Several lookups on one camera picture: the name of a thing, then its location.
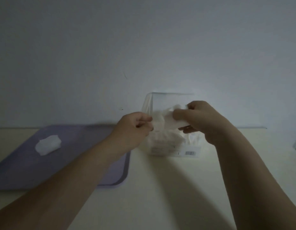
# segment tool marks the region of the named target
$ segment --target purple cutting board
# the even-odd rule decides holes
[[[40,129],[0,162],[0,190],[31,189],[62,169],[82,152],[106,138],[112,125],[53,125]],[[40,156],[35,145],[50,135],[58,135],[61,148]],[[99,187],[116,187],[128,175],[130,152],[114,162]]]

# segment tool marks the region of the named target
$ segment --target white wall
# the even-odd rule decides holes
[[[0,127],[117,121],[151,91],[296,137],[296,0],[0,0]]]

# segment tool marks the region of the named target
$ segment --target table surface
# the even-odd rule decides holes
[[[296,151],[266,129],[240,129],[296,205]],[[0,129],[0,161],[37,129]],[[0,192],[0,209],[24,192]],[[234,219],[215,148],[207,142],[198,158],[131,153],[127,180],[97,189],[69,229],[234,229]]]

